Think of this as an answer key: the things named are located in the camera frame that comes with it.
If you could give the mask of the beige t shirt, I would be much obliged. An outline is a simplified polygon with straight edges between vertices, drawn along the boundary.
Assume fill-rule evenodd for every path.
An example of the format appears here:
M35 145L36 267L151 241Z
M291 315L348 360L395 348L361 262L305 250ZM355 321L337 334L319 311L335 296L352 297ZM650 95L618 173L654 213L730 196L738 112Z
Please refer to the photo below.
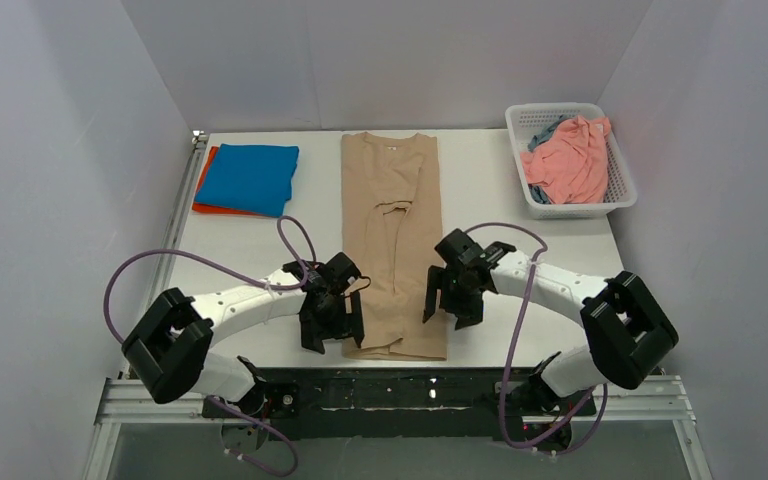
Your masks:
M437 139L343 135L341 199L343 250L371 280L361 293L365 337L345 341L344 356L446 359L445 315L423 316L443 237Z

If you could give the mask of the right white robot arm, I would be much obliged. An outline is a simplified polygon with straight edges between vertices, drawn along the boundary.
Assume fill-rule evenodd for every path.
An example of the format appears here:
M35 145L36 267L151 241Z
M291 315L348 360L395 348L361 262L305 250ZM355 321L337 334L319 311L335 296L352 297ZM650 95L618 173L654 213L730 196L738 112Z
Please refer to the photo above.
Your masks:
M644 281L622 271L603 278L530 259L504 242L483 247L461 231L435 246L442 266L428 270L423 318L442 310L455 327L478 325L483 295L517 297L578 324L586 341L541 361L528 394L546 402L598 384L637 388L678 344L679 335Z

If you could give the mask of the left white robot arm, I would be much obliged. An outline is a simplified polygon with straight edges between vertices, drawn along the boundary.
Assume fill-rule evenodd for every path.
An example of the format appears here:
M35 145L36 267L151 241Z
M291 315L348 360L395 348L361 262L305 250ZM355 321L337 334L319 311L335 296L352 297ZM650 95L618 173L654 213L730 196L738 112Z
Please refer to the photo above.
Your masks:
M163 291L122 343L130 363L157 404L187 393L217 397L245 413L268 398L268 382L244 357L213 353L222 340L270 320L294 317L300 346L324 353L328 340L361 343L358 267L343 253L326 263L287 263L256 285L187 296Z

